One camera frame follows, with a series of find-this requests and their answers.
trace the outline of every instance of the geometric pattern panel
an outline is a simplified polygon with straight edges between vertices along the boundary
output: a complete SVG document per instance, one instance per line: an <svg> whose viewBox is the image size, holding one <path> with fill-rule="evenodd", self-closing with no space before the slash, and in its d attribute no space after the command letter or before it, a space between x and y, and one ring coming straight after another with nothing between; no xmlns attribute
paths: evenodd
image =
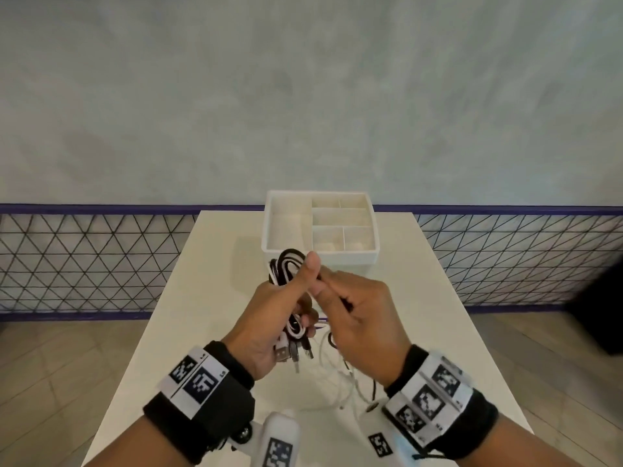
<svg viewBox="0 0 623 467"><path fill-rule="evenodd" d="M193 215L0 215L0 313L151 311Z"/></svg>
<svg viewBox="0 0 623 467"><path fill-rule="evenodd" d="M623 257L623 216L416 215L466 306L568 301ZM196 215L0 215L0 313L149 313Z"/></svg>
<svg viewBox="0 0 623 467"><path fill-rule="evenodd" d="M623 216L418 215L465 306L569 301L623 256Z"/></svg>

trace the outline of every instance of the purple trim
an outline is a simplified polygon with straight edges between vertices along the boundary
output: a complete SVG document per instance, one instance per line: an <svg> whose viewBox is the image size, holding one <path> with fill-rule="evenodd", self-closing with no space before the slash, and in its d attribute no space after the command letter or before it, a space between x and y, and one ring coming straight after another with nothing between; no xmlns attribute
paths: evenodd
<svg viewBox="0 0 623 467"><path fill-rule="evenodd" d="M151 312L136 311L134 313L2 313L0 323L14 321L120 321L128 319L150 319Z"/></svg>
<svg viewBox="0 0 623 467"><path fill-rule="evenodd" d="M545 311L563 311L563 305L509 305L509 306L466 306L469 314L485 313L533 313ZM124 321L128 319L149 319L150 312L136 313L4 313L0 314L0 323L10 321Z"/></svg>
<svg viewBox="0 0 623 467"><path fill-rule="evenodd" d="M262 211L264 205L36 205L0 203L0 213L50 215L195 215L202 210ZM623 207L375 205L375 211L425 215L623 215Z"/></svg>
<svg viewBox="0 0 623 467"><path fill-rule="evenodd" d="M564 311L564 305L499 305L465 306L469 314L485 313L544 313L546 311Z"/></svg>

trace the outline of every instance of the plastic tray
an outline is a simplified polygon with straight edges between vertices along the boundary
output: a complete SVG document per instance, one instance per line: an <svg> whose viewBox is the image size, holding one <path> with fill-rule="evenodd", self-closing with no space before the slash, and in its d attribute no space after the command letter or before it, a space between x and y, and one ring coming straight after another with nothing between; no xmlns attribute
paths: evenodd
<svg viewBox="0 0 623 467"><path fill-rule="evenodd" d="M379 236L368 194L269 191L262 251L268 261L288 248L315 250L326 265L375 263Z"/></svg>

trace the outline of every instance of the gray wall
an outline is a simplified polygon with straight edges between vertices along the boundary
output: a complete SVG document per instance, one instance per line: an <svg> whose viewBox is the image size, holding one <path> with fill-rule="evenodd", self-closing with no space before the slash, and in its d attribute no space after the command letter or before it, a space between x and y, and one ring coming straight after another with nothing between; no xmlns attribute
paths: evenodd
<svg viewBox="0 0 623 467"><path fill-rule="evenodd" d="M0 202L623 205L623 0L0 0Z"/></svg>

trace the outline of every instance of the tabletop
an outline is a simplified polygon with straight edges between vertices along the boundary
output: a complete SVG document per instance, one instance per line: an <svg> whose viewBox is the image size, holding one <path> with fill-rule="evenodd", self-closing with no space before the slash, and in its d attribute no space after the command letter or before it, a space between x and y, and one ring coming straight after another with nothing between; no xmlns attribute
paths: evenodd
<svg viewBox="0 0 623 467"><path fill-rule="evenodd" d="M201 212L85 463L142 414L156 385L193 345L220 340L234 325L267 279L262 219L261 211ZM376 219L381 252L368 276L387 283L411 340L446 354L503 414L530 429L413 214L377 213ZM256 383L255 420L262 422L272 411L297 419L302 431L297 466L375 465L355 417L366 402L351 393L339 354L322 342L326 331L313 340L315 359L301 356L300 374L286 362ZM362 374L357 379L369 398L370 379ZM225 448L208 453L202 465L248 466L249 458Z"/></svg>

